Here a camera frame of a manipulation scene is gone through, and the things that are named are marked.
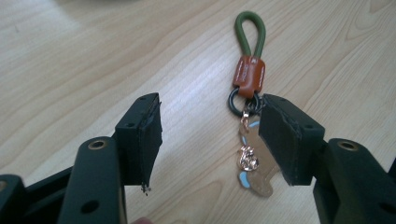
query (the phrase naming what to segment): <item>metal charm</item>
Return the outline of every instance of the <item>metal charm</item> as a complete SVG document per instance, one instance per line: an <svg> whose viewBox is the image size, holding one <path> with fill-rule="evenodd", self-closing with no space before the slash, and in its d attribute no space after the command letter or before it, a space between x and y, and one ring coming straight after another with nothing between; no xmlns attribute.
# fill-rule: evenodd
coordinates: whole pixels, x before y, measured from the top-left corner
<svg viewBox="0 0 396 224"><path fill-rule="evenodd" d="M242 146L238 160L239 168L244 171L253 171L259 167L259 159L253 153L253 147Z"/></svg>

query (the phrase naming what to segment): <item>metal rivet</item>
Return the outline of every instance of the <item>metal rivet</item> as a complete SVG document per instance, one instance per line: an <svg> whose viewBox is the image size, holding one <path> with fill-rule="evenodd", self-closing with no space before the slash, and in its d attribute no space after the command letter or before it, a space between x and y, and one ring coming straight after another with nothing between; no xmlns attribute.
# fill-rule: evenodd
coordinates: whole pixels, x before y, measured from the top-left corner
<svg viewBox="0 0 396 224"><path fill-rule="evenodd" d="M7 181L0 180L0 192L7 187Z"/></svg>
<svg viewBox="0 0 396 224"><path fill-rule="evenodd" d="M357 151L359 149L359 147L355 143L348 141L339 141L337 145L348 151Z"/></svg>
<svg viewBox="0 0 396 224"><path fill-rule="evenodd" d="M97 150L97 149L102 149L102 148L104 148L106 146L107 146L107 141L96 140L96 141L91 142L88 145L88 148L91 149L91 150Z"/></svg>

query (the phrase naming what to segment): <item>keychain pendant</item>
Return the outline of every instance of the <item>keychain pendant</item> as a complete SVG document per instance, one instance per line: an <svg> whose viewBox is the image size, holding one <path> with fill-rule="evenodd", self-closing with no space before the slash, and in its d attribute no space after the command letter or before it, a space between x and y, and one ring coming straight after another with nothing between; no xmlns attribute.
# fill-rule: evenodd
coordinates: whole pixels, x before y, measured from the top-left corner
<svg viewBox="0 0 396 224"><path fill-rule="evenodd" d="M262 197L268 198L273 193L270 180L279 171L279 167L261 140L259 127L260 117L255 116L250 120L248 116L242 117L239 133L243 146L238 157L238 165L242 171L238 178L244 188L252 189Z"/></svg>

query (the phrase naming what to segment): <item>brown leather tab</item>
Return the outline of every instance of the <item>brown leather tab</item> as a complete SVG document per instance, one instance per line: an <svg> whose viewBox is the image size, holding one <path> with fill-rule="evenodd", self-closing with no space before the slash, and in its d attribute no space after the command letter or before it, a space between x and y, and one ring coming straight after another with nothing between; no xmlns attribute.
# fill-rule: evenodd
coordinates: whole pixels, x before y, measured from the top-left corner
<svg viewBox="0 0 396 224"><path fill-rule="evenodd" d="M253 98L254 92L262 90L265 63L261 58L244 55L236 66L233 85L239 87L238 94L245 98Z"/></svg>

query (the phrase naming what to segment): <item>light wood tabletop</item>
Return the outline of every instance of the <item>light wood tabletop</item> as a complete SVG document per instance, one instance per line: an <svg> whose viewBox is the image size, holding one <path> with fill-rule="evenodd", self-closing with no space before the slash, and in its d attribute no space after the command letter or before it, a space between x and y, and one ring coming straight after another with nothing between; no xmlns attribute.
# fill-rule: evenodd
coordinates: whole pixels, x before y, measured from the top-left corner
<svg viewBox="0 0 396 224"><path fill-rule="evenodd" d="M110 136L136 98L158 92L163 144L146 196L126 188L128 221L319 223L310 187L281 173L264 199L237 178L239 120L226 104L241 56L233 23L260 15L263 93L326 128L325 140L396 157L396 2L46 0L0 3L0 174L29 186ZM250 46L255 27L244 23Z"/></svg>

